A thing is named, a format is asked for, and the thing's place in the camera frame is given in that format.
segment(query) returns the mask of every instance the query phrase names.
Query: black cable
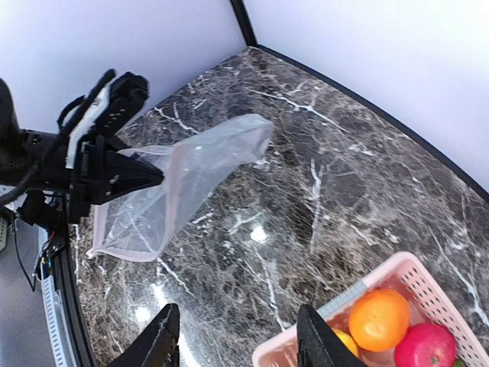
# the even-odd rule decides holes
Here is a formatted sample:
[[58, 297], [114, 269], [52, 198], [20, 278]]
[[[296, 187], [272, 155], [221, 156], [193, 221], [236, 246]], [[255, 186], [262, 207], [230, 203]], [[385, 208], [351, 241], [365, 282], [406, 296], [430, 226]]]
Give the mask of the black cable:
[[6, 210], [6, 212], [10, 216], [11, 225], [14, 228], [14, 245], [15, 245], [15, 253], [17, 254], [18, 264], [21, 266], [21, 270], [24, 273], [25, 278], [28, 280], [29, 287], [31, 287], [31, 291], [35, 292], [36, 291], [36, 278], [35, 278], [35, 276], [32, 276], [32, 282], [31, 282], [31, 278], [29, 277], [29, 274], [25, 270], [24, 263], [22, 262], [22, 259], [21, 259], [21, 254], [20, 254], [20, 252], [18, 250], [17, 226], [15, 225], [15, 217], [14, 217], [14, 214], [10, 210]]
[[63, 127], [64, 119], [68, 116], [70, 111], [72, 111], [75, 107], [81, 105], [84, 100], [85, 100], [85, 96], [80, 96], [77, 99], [74, 99], [73, 101], [68, 103], [66, 107], [63, 109], [63, 111], [61, 111], [60, 116], [57, 119], [57, 124], [60, 130]]
[[35, 161], [35, 163], [29, 168], [29, 171], [25, 174], [24, 178], [22, 178], [21, 182], [12, 190], [10, 190], [8, 193], [0, 196], [0, 207], [3, 207], [8, 203], [11, 203], [26, 191], [26, 189], [29, 187], [29, 183], [39, 173], [41, 166], [44, 163], [46, 163], [47, 160], [49, 160], [53, 156], [53, 154], [56, 153], [56, 150], [59, 148], [59, 146], [61, 146], [61, 144], [68, 139], [73, 129], [82, 120], [86, 111], [96, 100], [97, 96], [100, 94], [100, 92], [105, 87], [105, 85], [107, 85], [107, 83], [114, 78], [115, 78], [115, 70], [110, 69], [107, 72], [105, 72], [103, 77], [96, 84], [96, 86], [90, 91], [89, 95], [82, 102], [80, 107], [73, 113], [70, 120], [60, 129], [60, 133], [56, 136], [56, 138], [53, 140], [53, 142], [47, 148], [47, 150], [42, 154], [40, 159]]

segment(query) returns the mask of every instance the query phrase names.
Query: black wall edge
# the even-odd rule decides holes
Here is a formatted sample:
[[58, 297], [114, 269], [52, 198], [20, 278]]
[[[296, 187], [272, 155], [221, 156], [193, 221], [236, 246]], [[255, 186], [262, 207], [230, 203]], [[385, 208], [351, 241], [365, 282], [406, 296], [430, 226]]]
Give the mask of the black wall edge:
[[250, 18], [246, 12], [245, 4], [243, 0], [230, 0], [233, 10], [235, 11], [236, 18], [238, 19], [239, 27], [243, 34], [244, 40], [247, 46], [258, 45], [257, 38], [254, 36], [253, 27], [251, 26]]
[[295, 67], [298, 67], [299, 69], [311, 74], [312, 76], [322, 80], [323, 82], [328, 83], [330, 86], [338, 89], [340, 92], [346, 94], [350, 98], [361, 103], [363, 106], [367, 107], [368, 109], [370, 109], [371, 111], [379, 115], [381, 118], [383, 118], [391, 125], [401, 130], [402, 133], [406, 134], [411, 139], [413, 139], [416, 143], [421, 145], [431, 155], [433, 155], [435, 158], [441, 161], [449, 170], [451, 170], [454, 174], [456, 174], [458, 178], [464, 181], [473, 191], [475, 191], [484, 201], [486, 201], [486, 203], [489, 203], [489, 193], [481, 185], [479, 185], [472, 177], [470, 177], [467, 173], [465, 173], [465, 171], [463, 171], [457, 164], [451, 161], [450, 158], [448, 158], [441, 151], [439, 151], [437, 148], [431, 145], [426, 139], [422, 138], [417, 133], [415, 133], [411, 128], [405, 126], [401, 121], [399, 121], [389, 113], [385, 112], [383, 109], [376, 106], [372, 102], [369, 102], [364, 97], [359, 96], [357, 93], [353, 92], [351, 89], [348, 89], [346, 86], [343, 86], [342, 84], [328, 78], [327, 76], [321, 74], [318, 71], [315, 71], [314, 69], [311, 69], [310, 67], [307, 67], [303, 63], [300, 63], [299, 61], [295, 61], [294, 59], [291, 59], [290, 57], [287, 57], [268, 47], [262, 45], [258, 45], [257, 47], [265, 52], [268, 52], [269, 54], [274, 55], [275, 57], [282, 59], [283, 61], [286, 61], [294, 65]]

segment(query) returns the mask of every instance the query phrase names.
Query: orange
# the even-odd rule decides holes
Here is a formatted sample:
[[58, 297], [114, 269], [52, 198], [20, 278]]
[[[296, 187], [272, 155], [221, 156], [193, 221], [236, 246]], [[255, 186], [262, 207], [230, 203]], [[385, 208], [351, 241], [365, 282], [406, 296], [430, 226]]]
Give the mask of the orange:
[[355, 343], [353, 338], [349, 336], [347, 333], [335, 329], [334, 327], [332, 328], [332, 330], [335, 332], [336, 336], [343, 342], [343, 344], [345, 344], [346, 347], [350, 349], [350, 352], [352, 352], [355, 355], [355, 357], [358, 358], [358, 347], [357, 347], [357, 343]]
[[384, 352], [395, 347], [410, 325], [407, 300], [393, 289], [380, 289], [360, 298], [351, 309], [348, 328], [363, 349]]

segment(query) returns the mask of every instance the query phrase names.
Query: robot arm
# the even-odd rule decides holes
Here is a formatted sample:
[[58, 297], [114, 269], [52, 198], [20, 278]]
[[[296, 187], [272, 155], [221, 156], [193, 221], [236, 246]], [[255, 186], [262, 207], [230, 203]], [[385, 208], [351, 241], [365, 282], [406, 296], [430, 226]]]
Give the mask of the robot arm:
[[19, 216], [52, 230], [65, 219], [44, 202], [44, 191], [66, 195], [66, 221], [78, 223], [92, 204], [163, 181], [158, 168], [117, 154], [128, 147], [115, 134], [143, 107], [148, 84], [132, 73], [108, 84], [114, 76], [108, 71], [86, 98], [74, 101], [79, 106], [69, 105], [62, 112], [58, 134], [21, 130], [11, 94], [0, 80], [0, 184], [14, 187], [0, 196], [0, 206], [27, 192]]

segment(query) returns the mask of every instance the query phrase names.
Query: white wall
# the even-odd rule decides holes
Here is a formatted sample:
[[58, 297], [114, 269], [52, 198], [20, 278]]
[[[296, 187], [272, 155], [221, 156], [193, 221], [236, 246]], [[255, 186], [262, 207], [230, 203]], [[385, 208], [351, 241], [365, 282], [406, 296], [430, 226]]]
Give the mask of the white wall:
[[244, 48], [229, 0], [0, 0], [0, 77], [22, 128], [55, 132], [109, 68], [149, 79], [148, 108]]
[[259, 44], [386, 110], [489, 190], [489, 2], [244, 3]]

